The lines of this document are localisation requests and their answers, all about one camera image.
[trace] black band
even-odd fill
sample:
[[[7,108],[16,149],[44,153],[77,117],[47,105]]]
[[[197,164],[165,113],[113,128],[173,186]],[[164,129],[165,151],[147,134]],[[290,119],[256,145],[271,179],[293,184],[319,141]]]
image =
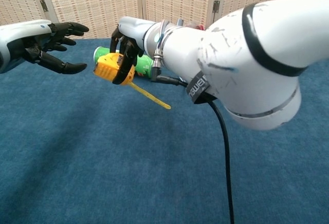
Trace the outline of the black band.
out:
[[[134,45],[128,41],[123,55],[122,62],[119,64],[119,70],[112,80],[113,84],[121,84],[128,76],[134,62],[137,60],[138,51]]]
[[[299,76],[307,67],[298,68],[285,65],[271,58],[262,47],[254,28],[252,12],[256,3],[243,9],[242,27],[246,43],[254,59],[266,69],[288,77]]]
[[[187,85],[186,92],[194,104],[206,103],[216,100],[216,97],[205,92],[209,86],[208,80],[203,72],[200,71]]]

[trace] metal hinge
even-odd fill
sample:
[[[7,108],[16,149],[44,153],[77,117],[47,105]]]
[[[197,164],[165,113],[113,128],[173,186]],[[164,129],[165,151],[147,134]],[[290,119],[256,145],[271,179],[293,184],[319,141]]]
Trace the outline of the metal hinge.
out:
[[[43,11],[44,12],[48,12],[48,7],[47,7],[45,1],[44,0],[41,0],[40,3],[41,3],[41,6],[42,6]]]
[[[219,9],[220,9],[220,1],[214,1],[214,5],[212,7],[212,12],[213,13],[218,13]]]

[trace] green bottle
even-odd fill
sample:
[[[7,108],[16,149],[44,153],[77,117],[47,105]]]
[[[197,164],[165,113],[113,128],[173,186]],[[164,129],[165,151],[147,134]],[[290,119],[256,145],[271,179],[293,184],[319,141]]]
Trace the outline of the green bottle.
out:
[[[98,61],[98,58],[109,53],[109,48],[98,47],[94,52],[94,62]],[[151,68],[153,60],[144,54],[142,57],[137,57],[137,65],[135,66],[135,75],[141,77],[151,78]]]

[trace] robotic arm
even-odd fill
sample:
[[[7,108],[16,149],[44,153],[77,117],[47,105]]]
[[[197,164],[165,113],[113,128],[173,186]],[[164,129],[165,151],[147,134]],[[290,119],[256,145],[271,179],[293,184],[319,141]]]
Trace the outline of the robotic arm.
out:
[[[257,130],[290,121],[301,104],[300,74],[329,57],[329,0],[271,0],[246,6],[206,31],[123,17],[110,52],[124,55],[114,84],[144,52],[152,81],[165,67],[183,78],[194,103],[205,92],[240,125]]]
[[[83,71],[84,63],[64,63],[47,54],[48,51],[66,51],[64,45],[75,45],[67,38],[82,36],[89,29],[78,23],[57,23],[49,20],[34,20],[0,26],[0,73],[6,73],[24,61],[37,63],[47,69],[62,74]]]

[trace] yellow plastic tool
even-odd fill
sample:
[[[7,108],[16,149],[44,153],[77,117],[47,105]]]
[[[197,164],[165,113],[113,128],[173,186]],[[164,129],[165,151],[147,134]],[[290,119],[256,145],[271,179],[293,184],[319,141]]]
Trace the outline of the yellow plastic tool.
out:
[[[117,75],[120,67],[119,66],[120,57],[123,57],[123,55],[121,55],[120,53],[108,53],[106,55],[99,57],[94,69],[94,74],[112,82],[115,76]],[[170,105],[157,99],[155,96],[148,93],[146,90],[134,84],[133,83],[134,74],[135,74],[135,67],[132,66],[127,77],[120,85],[129,85],[133,87],[135,90],[137,90],[138,92],[140,92],[141,94],[143,94],[144,96],[146,96],[147,98],[150,98],[152,101],[159,104],[160,106],[166,109],[171,109]]]

